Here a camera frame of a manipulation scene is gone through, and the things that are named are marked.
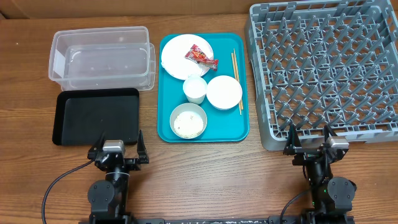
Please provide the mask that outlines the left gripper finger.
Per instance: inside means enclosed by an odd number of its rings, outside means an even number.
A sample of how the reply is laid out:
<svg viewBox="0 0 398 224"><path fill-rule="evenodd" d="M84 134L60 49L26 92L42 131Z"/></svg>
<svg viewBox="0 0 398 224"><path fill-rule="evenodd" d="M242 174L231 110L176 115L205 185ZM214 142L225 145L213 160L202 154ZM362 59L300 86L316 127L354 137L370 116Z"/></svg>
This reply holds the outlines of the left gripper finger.
<svg viewBox="0 0 398 224"><path fill-rule="evenodd" d="M139 162L141 164L148 164L149 163L149 156L147 154L147 150L144 144L144 137L141 130L139 130L139 135L137 139L137 155L139 158Z"/></svg>
<svg viewBox="0 0 398 224"><path fill-rule="evenodd" d="M103 151L104 142L105 142L104 132L102 132L99 139L89 149L87 158L88 159L96 159L98 153Z"/></svg>

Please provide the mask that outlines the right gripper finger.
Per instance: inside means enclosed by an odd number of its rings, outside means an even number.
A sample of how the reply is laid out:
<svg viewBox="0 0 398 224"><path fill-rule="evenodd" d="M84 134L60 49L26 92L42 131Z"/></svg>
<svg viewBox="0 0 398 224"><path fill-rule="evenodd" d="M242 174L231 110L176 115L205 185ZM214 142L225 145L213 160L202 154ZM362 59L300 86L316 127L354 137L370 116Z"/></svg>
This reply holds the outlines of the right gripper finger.
<svg viewBox="0 0 398 224"><path fill-rule="evenodd" d="M302 148L296 127L293 123L290 124L289 134L283 150L284 155L296 155L297 151Z"/></svg>
<svg viewBox="0 0 398 224"><path fill-rule="evenodd" d="M324 125L323 127L323 135L325 142L327 142L330 136L337 136L337 134L334 132L334 130L332 130L332 128L328 124Z"/></svg>

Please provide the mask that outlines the grey bowl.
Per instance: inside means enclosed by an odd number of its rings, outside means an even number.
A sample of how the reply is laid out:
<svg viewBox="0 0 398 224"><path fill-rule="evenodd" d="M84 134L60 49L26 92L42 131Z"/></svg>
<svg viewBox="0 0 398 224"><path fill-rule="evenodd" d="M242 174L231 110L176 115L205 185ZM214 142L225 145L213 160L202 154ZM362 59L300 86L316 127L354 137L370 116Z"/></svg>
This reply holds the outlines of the grey bowl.
<svg viewBox="0 0 398 224"><path fill-rule="evenodd" d="M194 103L178 105L170 115L170 127L182 139L194 139L204 133L207 115L202 107Z"/></svg>

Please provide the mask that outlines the white pink bowl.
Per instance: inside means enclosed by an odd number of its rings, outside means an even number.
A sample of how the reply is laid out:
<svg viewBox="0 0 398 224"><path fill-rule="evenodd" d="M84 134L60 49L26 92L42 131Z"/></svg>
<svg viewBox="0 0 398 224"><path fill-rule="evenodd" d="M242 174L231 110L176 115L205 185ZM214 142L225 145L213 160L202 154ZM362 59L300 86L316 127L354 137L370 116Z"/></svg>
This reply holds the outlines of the white pink bowl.
<svg viewBox="0 0 398 224"><path fill-rule="evenodd" d="M211 105L219 110L229 110L239 104L243 89L239 82L230 76L220 75L207 85L206 97Z"/></svg>

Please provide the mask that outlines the white plastic cup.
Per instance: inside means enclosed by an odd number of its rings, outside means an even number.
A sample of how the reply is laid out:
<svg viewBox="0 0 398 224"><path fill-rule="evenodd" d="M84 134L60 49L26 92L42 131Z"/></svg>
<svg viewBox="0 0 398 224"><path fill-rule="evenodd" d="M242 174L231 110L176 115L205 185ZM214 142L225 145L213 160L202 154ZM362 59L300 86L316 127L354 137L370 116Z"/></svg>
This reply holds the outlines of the white plastic cup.
<svg viewBox="0 0 398 224"><path fill-rule="evenodd" d="M183 92L190 103L201 104L207 93L207 82L199 76L190 76L183 83Z"/></svg>

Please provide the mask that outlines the red snack wrapper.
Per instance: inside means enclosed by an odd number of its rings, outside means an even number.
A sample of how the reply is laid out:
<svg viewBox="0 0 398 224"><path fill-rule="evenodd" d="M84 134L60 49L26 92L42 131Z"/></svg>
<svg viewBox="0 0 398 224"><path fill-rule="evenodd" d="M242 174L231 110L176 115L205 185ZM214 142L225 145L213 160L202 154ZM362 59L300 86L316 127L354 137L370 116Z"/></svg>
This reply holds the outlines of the red snack wrapper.
<svg viewBox="0 0 398 224"><path fill-rule="evenodd" d="M185 58L214 71L218 69L219 60L208 58L199 46L195 44L193 44L190 50L185 54Z"/></svg>

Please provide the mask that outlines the pile of rice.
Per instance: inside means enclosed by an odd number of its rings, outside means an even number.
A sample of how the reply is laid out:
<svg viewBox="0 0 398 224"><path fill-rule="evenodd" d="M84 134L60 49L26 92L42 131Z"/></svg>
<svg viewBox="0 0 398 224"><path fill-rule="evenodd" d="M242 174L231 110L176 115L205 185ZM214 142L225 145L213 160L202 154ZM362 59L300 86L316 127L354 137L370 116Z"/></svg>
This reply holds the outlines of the pile of rice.
<svg viewBox="0 0 398 224"><path fill-rule="evenodd" d="M200 115L192 111L180 113L174 121L174 131L181 138L191 139L199 136L204 128Z"/></svg>

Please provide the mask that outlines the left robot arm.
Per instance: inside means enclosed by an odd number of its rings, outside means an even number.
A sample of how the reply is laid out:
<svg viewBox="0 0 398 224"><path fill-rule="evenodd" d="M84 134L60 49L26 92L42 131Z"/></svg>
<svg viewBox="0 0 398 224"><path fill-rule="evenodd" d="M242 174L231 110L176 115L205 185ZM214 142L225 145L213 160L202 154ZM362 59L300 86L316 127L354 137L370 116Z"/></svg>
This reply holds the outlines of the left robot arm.
<svg viewBox="0 0 398 224"><path fill-rule="evenodd" d="M137 158L125 157L122 140L106 140L104 135L88 151L88 159L105 172L105 178L93 183L88 190L91 204L90 223L136 223L126 211L131 171L140 171L149 163L142 132L137 139Z"/></svg>

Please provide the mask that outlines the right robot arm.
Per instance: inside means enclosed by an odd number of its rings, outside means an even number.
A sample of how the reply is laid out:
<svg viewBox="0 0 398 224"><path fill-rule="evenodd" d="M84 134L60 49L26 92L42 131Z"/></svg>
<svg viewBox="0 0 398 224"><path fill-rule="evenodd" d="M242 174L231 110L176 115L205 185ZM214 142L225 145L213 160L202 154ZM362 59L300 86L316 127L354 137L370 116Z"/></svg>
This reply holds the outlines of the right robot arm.
<svg viewBox="0 0 398 224"><path fill-rule="evenodd" d="M295 125L290 125L283 154L294 156L292 164L302 168L309 189L285 205L279 215L280 223L354 223L354 218L347 216L347 213L353 208L357 186L349 179L335 177L330 166L344 158L349 150L349 142L328 125L323 128L323 136L324 142L318 147L303 147ZM285 218L288 207L306 194L311 195L313 207L302 210L297 217Z"/></svg>

